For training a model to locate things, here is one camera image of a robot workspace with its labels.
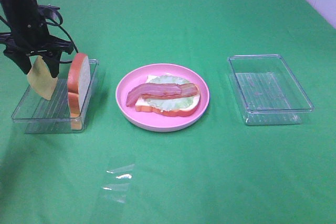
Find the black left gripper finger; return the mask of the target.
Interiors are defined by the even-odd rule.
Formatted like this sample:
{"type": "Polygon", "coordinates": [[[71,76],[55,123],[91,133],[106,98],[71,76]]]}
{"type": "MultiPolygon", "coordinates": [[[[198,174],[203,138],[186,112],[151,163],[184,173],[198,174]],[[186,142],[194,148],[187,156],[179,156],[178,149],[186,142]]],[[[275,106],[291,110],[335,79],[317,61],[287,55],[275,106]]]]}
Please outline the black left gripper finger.
{"type": "Polygon", "coordinates": [[[61,52],[45,52],[42,55],[52,78],[56,78],[59,75],[60,57],[61,52]]]}
{"type": "Polygon", "coordinates": [[[13,61],[24,74],[28,74],[30,72],[31,61],[25,53],[11,50],[4,50],[3,53],[7,58],[13,61]]]}

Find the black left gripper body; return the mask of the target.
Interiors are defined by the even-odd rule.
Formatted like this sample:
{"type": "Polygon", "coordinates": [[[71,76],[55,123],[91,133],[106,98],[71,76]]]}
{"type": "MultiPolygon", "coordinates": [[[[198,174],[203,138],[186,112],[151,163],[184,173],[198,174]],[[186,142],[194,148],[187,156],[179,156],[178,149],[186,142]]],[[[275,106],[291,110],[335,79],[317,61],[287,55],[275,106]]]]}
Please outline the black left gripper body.
{"type": "Polygon", "coordinates": [[[36,0],[1,0],[1,6],[6,17],[1,21],[10,28],[10,32],[1,33],[5,50],[20,51],[28,57],[73,52],[74,42],[61,26],[58,6],[39,5],[36,0]]]}

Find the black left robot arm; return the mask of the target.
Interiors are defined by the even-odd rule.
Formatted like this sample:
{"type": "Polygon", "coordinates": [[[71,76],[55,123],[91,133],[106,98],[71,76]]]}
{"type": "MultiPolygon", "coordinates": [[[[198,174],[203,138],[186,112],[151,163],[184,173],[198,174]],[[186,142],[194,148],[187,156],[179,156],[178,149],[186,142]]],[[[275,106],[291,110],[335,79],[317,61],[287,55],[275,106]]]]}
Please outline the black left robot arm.
{"type": "Polygon", "coordinates": [[[37,0],[1,0],[4,15],[1,21],[10,29],[1,33],[4,55],[24,74],[32,68],[31,56],[40,55],[53,78],[59,74],[61,54],[77,50],[72,38],[67,40],[50,34],[48,27],[60,28],[63,20],[59,7],[39,5],[37,0]]]}

